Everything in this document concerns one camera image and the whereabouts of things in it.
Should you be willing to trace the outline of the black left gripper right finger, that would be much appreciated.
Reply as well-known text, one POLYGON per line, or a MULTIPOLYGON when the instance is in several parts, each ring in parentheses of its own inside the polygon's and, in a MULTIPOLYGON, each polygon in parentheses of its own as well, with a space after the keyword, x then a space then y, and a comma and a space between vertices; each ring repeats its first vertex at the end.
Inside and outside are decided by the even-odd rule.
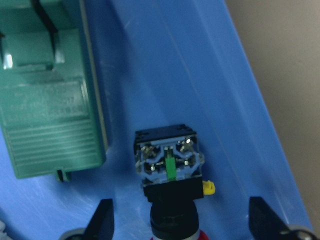
POLYGON ((248 227, 255 240, 294 240, 295 234, 261 196, 251 196, 248 227))

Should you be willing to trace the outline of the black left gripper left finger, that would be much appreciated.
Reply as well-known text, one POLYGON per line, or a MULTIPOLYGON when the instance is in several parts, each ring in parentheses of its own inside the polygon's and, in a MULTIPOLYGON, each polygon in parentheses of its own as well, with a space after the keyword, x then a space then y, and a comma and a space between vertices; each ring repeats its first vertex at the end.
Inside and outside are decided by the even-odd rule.
POLYGON ((82 235, 83 240, 112 240, 115 232, 114 204, 102 199, 82 235))

